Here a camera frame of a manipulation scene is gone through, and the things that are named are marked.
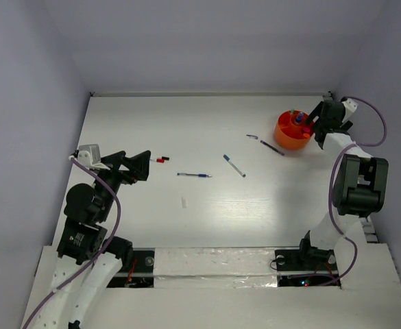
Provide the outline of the black capped white marker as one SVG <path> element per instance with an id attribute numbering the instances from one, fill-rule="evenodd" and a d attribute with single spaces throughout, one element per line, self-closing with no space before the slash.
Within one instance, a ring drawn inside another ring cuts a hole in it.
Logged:
<path id="1" fill-rule="evenodd" d="M 170 158 L 168 158 L 168 157 L 164 157 L 164 156 L 162 156 L 162 157 L 159 157 L 159 158 L 162 158 L 162 159 L 164 159 L 165 161 L 169 161 L 169 160 L 170 160 Z"/>

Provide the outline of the blue capped white marker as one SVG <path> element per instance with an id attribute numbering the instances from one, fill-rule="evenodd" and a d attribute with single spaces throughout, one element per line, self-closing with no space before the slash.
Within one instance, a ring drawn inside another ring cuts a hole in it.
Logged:
<path id="1" fill-rule="evenodd" d="M 226 154 L 223 155 L 223 158 L 225 159 L 225 161 L 226 161 L 241 177 L 243 177 L 243 178 L 246 177 L 246 174 L 245 174 L 244 172 L 242 172 L 242 171 L 231 161 L 231 159 L 230 159 Z"/>

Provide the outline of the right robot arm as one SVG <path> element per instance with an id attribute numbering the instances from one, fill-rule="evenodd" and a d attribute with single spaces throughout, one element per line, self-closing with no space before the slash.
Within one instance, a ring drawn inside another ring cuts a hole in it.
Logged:
<path id="1" fill-rule="evenodd" d="M 368 145 L 353 141 L 348 133 L 349 118 L 359 103 L 355 97 L 321 101 L 306 119 L 313 125 L 319 147 L 335 162 L 328 185 L 328 212 L 306 233 L 296 252 L 297 263 L 305 269 L 328 261 L 349 227 L 381 211 L 385 201 L 388 161 L 367 153 Z"/>

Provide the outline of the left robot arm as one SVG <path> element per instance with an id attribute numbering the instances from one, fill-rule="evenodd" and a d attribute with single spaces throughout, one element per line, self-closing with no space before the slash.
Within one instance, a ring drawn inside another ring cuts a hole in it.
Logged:
<path id="1" fill-rule="evenodd" d="M 127 157 L 124 151 L 101 156 L 97 144 L 82 145 L 70 156 L 89 174 L 66 194 L 66 220 L 56 252 L 49 292 L 23 323 L 24 328 L 85 328 L 114 275 L 134 264 L 132 242 L 118 237 L 123 185 L 149 177 L 151 152 Z"/>

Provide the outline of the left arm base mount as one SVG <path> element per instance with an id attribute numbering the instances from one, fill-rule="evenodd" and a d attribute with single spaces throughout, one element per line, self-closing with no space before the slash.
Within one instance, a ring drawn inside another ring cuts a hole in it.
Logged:
<path id="1" fill-rule="evenodd" d="M 155 249 L 133 249 L 132 261 L 109 281 L 108 288 L 153 288 Z"/>

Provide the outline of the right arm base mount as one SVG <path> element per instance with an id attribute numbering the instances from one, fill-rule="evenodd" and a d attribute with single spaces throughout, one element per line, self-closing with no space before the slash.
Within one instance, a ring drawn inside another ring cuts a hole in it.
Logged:
<path id="1" fill-rule="evenodd" d="M 340 286 L 333 249 L 318 249 L 310 239 L 301 239 L 299 247 L 277 249 L 270 268 L 279 274 L 283 287 Z"/>

